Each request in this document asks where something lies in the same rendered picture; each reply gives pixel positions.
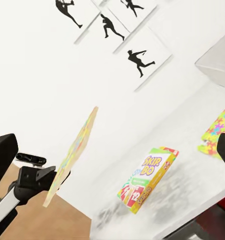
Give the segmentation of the jigsaw puzzle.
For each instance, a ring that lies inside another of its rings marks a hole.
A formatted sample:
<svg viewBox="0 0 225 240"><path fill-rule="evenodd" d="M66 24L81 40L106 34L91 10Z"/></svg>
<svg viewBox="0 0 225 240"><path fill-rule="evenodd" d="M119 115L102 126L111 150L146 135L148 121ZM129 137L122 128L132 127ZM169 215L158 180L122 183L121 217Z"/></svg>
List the jigsaw puzzle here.
<svg viewBox="0 0 225 240"><path fill-rule="evenodd" d="M70 146L66 158L62 161L59 169L56 170L57 173L48 191L47 197L44 201L43 204L44 207L47 207L53 196L57 194L56 191L59 189L61 184L66 180L66 178L68 178L71 172L71 168L75 165L75 163L77 162L77 160L80 158L83 151L87 147L98 110L99 107L95 106L93 111L88 116L85 124L79 131L76 139Z"/></svg>
<svg viewBox="0 0 225 240"><path fill-rule="evenodd" d="M225 133L225 110L218 116L209 129L201 136L202 141L205 140L207 145L198 145L197 150L206 155L209 155L215 159L222 160L221 156L217 152L218 140L221 133Z"/></svg>

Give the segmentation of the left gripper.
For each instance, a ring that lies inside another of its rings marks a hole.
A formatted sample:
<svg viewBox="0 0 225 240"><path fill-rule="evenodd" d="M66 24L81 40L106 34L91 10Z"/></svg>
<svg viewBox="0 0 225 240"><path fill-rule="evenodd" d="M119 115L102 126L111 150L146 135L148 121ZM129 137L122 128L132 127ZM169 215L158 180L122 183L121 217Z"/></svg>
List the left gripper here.
<svg viewBox="0 0 225 240"><path fill-rule="evenodd" d="M32 198L42 191L49 191L56 174L57 168L54 165L47 168L21 166L16 187L21 195Z"/></svg>

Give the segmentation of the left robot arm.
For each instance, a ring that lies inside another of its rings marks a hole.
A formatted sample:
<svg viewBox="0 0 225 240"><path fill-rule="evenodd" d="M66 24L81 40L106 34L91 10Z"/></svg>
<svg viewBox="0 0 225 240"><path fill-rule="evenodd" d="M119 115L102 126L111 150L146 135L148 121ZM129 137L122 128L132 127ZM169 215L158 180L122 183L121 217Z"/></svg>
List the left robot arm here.
<svg viewBox="0 0 225 240"><path fill-rule="evenodd" d="M15 208L26 205L40 192L49 191L57 174L54 165L43 168L47 160L39 155L18 151L14 160L32 164L32 167L21 166L17 181L9 185L8 193L0 198L0 236L17 216Z"/></svg>

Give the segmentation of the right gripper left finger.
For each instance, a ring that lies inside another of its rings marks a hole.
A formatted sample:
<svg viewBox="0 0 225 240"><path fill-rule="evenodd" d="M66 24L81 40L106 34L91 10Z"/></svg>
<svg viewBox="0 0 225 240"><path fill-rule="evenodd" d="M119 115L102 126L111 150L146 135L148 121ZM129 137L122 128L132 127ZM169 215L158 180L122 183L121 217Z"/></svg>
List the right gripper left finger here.
<svg viewBox="0 0 225 240"><path fill-rule="evenodd" d="M0 181L19 151L14 133L0 136Z"/></svg>

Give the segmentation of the board game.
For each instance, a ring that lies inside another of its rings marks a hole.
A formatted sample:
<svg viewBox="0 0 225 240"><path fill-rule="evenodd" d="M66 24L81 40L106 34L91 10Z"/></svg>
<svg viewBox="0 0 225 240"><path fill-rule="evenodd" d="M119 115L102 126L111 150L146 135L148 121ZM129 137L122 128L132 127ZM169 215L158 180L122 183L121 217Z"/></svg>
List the board game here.
<svg viewBox="0 0 225 240"><path fill-rule="evenodd" d="M173 148L165 146L152 147L117 193L117 197L134 215L154 190L178 154L179 151Z"/></svg>

